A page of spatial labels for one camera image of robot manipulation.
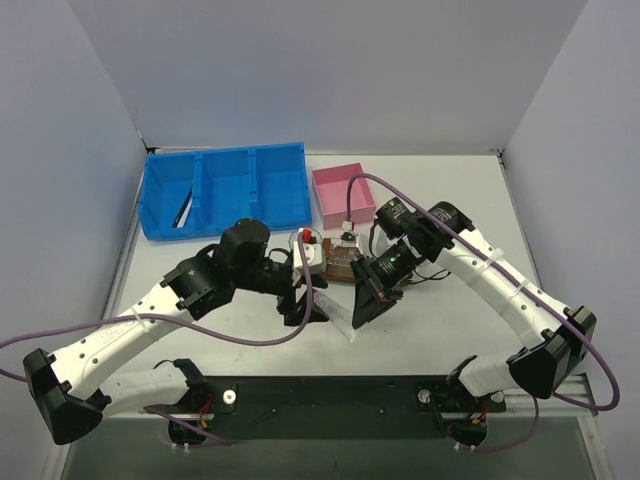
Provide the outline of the white toothpaste red cap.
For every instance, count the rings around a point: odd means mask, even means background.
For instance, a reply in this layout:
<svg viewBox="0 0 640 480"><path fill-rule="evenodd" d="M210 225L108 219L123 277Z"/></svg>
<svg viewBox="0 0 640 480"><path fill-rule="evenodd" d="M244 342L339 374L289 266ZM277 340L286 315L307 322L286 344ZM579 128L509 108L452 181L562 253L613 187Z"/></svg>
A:
<svg viewBox="0 0 640 480"><path fill-rule="evenodd" d="M352 326L352 311L345 309L328 295L320 291L314 292L314 303L328 316L329 322L332 323L349 342L355 340L357 331Z"/></svg>

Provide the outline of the brown wooden tray holder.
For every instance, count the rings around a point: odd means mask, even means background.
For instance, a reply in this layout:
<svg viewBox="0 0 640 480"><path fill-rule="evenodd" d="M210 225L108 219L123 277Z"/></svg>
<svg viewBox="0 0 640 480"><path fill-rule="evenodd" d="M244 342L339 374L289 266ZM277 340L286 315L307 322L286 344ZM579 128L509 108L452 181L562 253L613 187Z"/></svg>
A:
<svg viewBox="0 0 640 480"><path fill-rule="evenodd" d="M326 257L326 271L323 278L328 282L355 284L351 262L356 259L377 259L383 253L365 255L358 242L342 245L339 238L325 238L322 243Z"/></svg>

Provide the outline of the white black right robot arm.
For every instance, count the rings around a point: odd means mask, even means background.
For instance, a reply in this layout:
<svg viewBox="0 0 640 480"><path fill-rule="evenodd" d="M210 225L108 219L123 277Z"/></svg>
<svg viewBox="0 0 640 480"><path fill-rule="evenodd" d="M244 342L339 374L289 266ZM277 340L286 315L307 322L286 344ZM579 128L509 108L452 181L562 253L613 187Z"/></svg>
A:
<svg viewBox="0 0 640 480"><path fill-rule="evenodd" d="M595 315L584 306L572 309L546 295L452 204L439 202L422 215L393 198L376 212L375 222L392 244L376 258L359 256L351 263L353 328L395 306L403 296L400 282L430 262L470 287L506 321L522 345L509 357L472 355L456 367L452 378L471 396L521 388L548 399L585 358L588 351L577 336L592 337Z"/></svg>

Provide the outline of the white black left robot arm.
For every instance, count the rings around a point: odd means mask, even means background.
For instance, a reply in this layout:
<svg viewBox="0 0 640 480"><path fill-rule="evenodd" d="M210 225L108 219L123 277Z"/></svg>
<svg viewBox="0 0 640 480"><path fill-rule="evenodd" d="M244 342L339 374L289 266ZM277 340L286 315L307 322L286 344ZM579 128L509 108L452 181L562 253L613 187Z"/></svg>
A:
<svg viewBox="0 0 640 480"><path fill-rule="evenodd" d="M54 352L29 353L23 360L26 383L54 443L73 443L103 419L129 411L168 406L206 414L216 395L189 359L132 374L118 371L173 331L195 328L239 290L276 297L278 313L297 331L325 321L313 305L314 288L327 285L320 277L325 257L318 234L306 228L294 232L282 262L268 256L269 239L264 223L241 219L219 242L178 263L121 315Z"/></svg>

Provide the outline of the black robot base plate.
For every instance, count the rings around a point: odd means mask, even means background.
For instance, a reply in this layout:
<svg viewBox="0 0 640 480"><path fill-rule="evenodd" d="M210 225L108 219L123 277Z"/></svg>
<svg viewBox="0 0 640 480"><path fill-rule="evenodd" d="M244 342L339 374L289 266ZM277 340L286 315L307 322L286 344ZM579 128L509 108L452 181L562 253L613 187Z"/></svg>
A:
<svg viewBox="0 0 640 480"><path fill-rule="evenodd" d="M210 376L205 394L160 411L232 442L250 440L422 440L447 420L503 413L443 375Z"/></svg>

